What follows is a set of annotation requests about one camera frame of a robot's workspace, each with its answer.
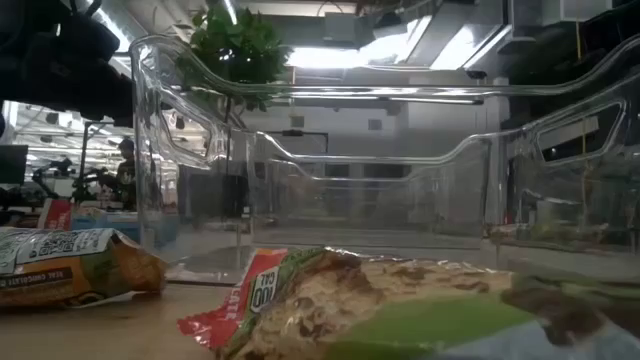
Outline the clear plastic bin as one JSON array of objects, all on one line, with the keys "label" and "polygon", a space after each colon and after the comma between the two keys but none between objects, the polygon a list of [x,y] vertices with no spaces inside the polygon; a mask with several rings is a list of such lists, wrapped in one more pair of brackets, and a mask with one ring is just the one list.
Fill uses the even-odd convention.
[{"label": "clear plastic bin", "polygon": [[[512,81],[484,71],[294,55],[276,84],[210,72],[162,36],[131,49],[143,245],[179,276],[236,282],[251,252],[342,248],[640,284],[640,35]],[[246,175],[236,219],[183,219],[179,166]],[[586,247],[484,237],[486,225],[607,223]]]}]

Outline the black stand frame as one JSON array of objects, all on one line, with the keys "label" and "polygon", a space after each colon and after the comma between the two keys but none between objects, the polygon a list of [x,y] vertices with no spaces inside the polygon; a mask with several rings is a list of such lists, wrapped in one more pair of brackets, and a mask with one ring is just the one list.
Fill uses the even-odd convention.
[{"label": "black stand frame", "polygon": [[107,125],[113,125],[113,124],[114,124],[113,121],[91,121],[91,120],[86,121],[84,123],[81,157],[80,157],[80,168],[78,172],[78,178],[75,182],[75,191],[74,191],[74,200],[76,203],[81,203],[85,199],[85,195],[87,193],[87,191],[85,190],[85,165],[86,165],[88,142],[96,134],[102,134],[102,130]]}]

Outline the dark plant pot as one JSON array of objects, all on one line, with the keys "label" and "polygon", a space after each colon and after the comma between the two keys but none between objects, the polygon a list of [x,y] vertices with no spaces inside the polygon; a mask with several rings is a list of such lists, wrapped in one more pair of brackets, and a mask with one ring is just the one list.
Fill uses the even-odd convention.
[{"label": "dark plant pot", "polygon": [[236,219],[247,204],[246,175],[179,166],[178,213],[183,219]]}]

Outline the green leafy plant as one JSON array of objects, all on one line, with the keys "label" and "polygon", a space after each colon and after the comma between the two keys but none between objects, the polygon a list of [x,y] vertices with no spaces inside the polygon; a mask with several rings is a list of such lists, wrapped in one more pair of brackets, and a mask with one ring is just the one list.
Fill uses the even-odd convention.
[{"label": "green leafy plant", "polygon": [[285,71],[292,49],[261,13],[212,5],[192,17],[188,46],[213,74],[240,84],[269,84]]}]

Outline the black monitor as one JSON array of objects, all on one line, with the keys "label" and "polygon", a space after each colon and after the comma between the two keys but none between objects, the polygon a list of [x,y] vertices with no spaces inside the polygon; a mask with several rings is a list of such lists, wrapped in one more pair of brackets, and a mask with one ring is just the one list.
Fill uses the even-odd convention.
[{"label": "black monitor", "polygon": [[27,145],[0,145],[0,184],[24,183],[27,155]]}]

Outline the person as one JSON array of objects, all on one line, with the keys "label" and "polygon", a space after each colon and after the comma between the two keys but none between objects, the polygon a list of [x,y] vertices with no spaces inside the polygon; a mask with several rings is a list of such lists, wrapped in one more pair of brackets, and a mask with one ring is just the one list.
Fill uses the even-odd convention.
[{"label": "person", "polygon": [[118,165],[116,173],[123,209],[134,211],[137,204],[134,142],[129,138],[124,138],[119,143],[118,149],[124,159],[124,161]]}]

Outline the red and white package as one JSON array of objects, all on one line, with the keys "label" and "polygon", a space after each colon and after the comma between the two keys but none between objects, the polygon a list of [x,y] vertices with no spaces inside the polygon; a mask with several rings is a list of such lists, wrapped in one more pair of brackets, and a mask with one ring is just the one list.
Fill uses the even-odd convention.
[{"label": "red and white package", "polygon": [[37,222],[38,229],[71,229],[72,204],[65,199],[47,198]]}]

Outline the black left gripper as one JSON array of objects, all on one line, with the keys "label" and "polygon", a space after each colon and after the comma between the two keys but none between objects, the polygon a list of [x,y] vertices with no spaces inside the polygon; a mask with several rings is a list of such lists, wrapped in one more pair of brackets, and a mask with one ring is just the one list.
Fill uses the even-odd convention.
[{"label": "black left gripper", "polygon": [[71,110],[116,127],[133,127],[133,81],[105,62],[64,64],[50,60],[24,65],[20,98],[56,110]]}]

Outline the blue package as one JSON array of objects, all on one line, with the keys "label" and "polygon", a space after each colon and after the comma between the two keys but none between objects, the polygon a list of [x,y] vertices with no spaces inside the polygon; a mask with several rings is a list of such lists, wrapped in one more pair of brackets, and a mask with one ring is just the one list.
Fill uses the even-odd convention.
[{"label": "blue package", "polygon": [[74,215],[71,220],[72,230],[93,228],[111,228],[120,231],[134,242],[141,245],[162,247],[176,240],[179,217],[166,215],[151,217],[144,223],[133,213],[100,213],[92,215]]}]

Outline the green wrapped granola bar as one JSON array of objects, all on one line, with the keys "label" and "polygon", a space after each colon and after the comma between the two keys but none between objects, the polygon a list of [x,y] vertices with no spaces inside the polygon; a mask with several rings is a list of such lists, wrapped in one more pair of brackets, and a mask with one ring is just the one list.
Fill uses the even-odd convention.
[{"label": "green wrapped granola bar", "polygon": [[566,221],[542,223],[512,223],[486,225],[484,237],[494,243],[520,241],[559,246],[586,247],[603,241],[609,230],[607,223],[600,225],[574,225]]}]

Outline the red and green granola bar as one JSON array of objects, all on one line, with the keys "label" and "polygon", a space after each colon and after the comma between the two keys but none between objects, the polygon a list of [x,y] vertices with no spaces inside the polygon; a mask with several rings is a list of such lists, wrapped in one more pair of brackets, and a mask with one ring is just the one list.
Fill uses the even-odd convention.
[{"label": "red and green granola bar", "polygon": [[640,284],[259,249],[178,326],[214,360],[640,360]]}]

